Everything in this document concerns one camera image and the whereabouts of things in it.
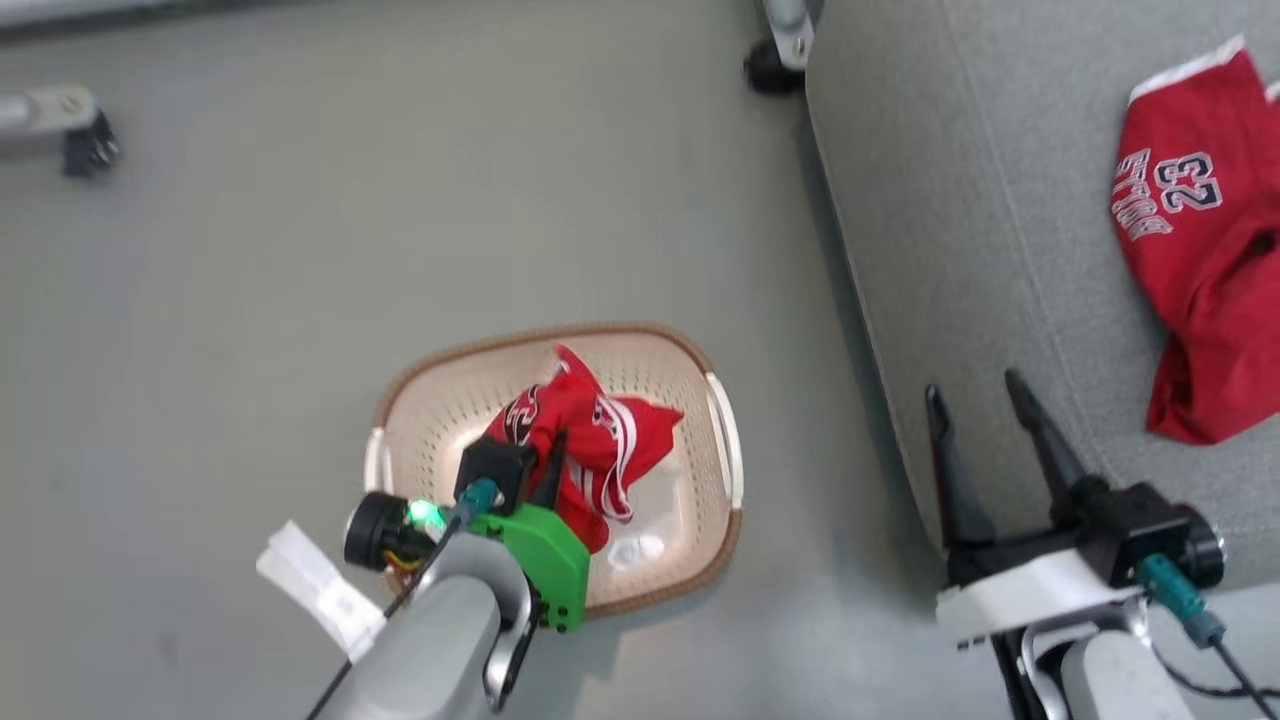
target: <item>laundry basket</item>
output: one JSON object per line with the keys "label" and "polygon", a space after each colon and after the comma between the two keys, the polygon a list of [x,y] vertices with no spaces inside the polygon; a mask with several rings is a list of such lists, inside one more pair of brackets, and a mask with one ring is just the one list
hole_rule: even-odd
{"label": "laundry basket", "polygon": [[742,515],[742,451],[710,363],[657,325],[602,324],[497,338],[426,357],[392,383],[365,454],[365,489],[453,502],[462,450],[504,405],[545,382],[564,345],[604,392],[685,414],[675,448],[630,489],[634,519],[609,521],[591,556],[586,618],[671,600],[710,583],[728,562]]}

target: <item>black caster wheel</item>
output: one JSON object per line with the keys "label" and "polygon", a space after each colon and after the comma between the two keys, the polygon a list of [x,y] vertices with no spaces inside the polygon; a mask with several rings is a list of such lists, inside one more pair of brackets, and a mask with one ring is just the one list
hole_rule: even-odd
{"label": "black caster wheel", "polygon": [[755,44],[742,60],[746,82],[751,90],[763,95],[790,95],[804,87],[804,73],[782,64],[778,47],[773,38]]}
{"label": "black caster wheel", "polygon": [[106,115],[97,114],[87,128],[67,133],[63,140],[63,174],[73,178],[88,178],[115,164],[120,146]]}

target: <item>gray fabric upholstery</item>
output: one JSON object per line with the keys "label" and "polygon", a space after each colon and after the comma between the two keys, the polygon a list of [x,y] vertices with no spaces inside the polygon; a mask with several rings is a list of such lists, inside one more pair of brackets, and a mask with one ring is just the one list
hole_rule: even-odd
{"label": "gray fabric upholstery", "polygon": [[1166,336],[1107,214],[1129,91],[1239,32],[1280,79],[1275,0],[827,4],[810,113],[934,539],[929,382],[1000,529],[1046,523],[1004,391],[1014,365],[1094,469],[1149,479],[1220,527],[1229,585],[1280,578],[1280,419],[1211,448],[1144,430]]}

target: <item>red clothing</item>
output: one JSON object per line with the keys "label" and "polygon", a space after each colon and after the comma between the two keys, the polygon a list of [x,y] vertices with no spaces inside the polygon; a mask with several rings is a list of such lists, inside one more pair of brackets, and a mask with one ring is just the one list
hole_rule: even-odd
{"label": "red clothing", "polygon": [[1280,413],[1280,108],[1243,40],[1134,90],[1111,211],[1169,325],[1147,427],[1212,445]]}
{"label": "red clothing", "polygon": [[607,518],[631,520],[627,489],[671,452],[672,429],[684,414],[637,397],[607,396],[577,355],[563,346],[556,354],[552,379],[503,407],[486,434],[538,448],[532,492],[556,436],[568,432],[556,512],[595,553],[609,542]]}

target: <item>brown basket rim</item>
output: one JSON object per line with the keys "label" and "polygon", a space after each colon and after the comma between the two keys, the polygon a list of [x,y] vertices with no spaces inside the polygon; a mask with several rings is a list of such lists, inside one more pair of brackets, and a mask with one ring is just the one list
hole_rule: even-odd
{"label": "brown basket rim", "polygon": [[[558,325],[550,328],[543,328],[538,331],[511,333],[506,336],[499,336],[495,338],[483,340],[479,342],[466,343],[451,350],[444,350],[442,352],[435,352],[429,355],[417,363],[410,365],[404,372],[402,372],[394,380],[392,380],[390,387],[383,393],[381,400],[378,402],[378,411],[374,414],[374,427],[385,428],[387,420],[390,418],[392,407],[396,405],[396,400],[404,391],[406,387],[413,378],[421,375],[422,373],[445,363],[466,357],[468,355],[475,355],[479,352],[488,352],[490,350],[499,350],[503,347],[509,347],[513,345],[526,345],[530,342],[547,342],[554,340],[572,340],[575,337],[588,337],[598,334],[652,334],[667,340],[675,343],[677,347],[685,351],[686,355],[698,365],[698,369],[703,374],[710,373],[712,364],[707,360],[707,355],[694,345],[687,337],[673,331],[668,327],[659,325],[655,323],[590,323],[590,324],[576,324],[576,325]],[[719,577],[728,565],[730,557],[733,555],[735,547],[737,547],[737,537],[742,524],[742,510],[741,507],[735,507],[730,510],[728,525],[724,528],[724,539],[721,542],[719,550],[712,561],[707,564],[696,575],[676,583],[671,587],[650,591],[644,594],[628,600],[620,600],[617,602],[609,602],[605,605],[598,605],[595,607],[586,609],[586,619],[595,620],[599,618],[608,618],[612,615],[622,615],[626,612],[635,612],[653,605],[667,602],[668,600],[675,600],[677,597],[689,594],[694,591],[699,591]]]}

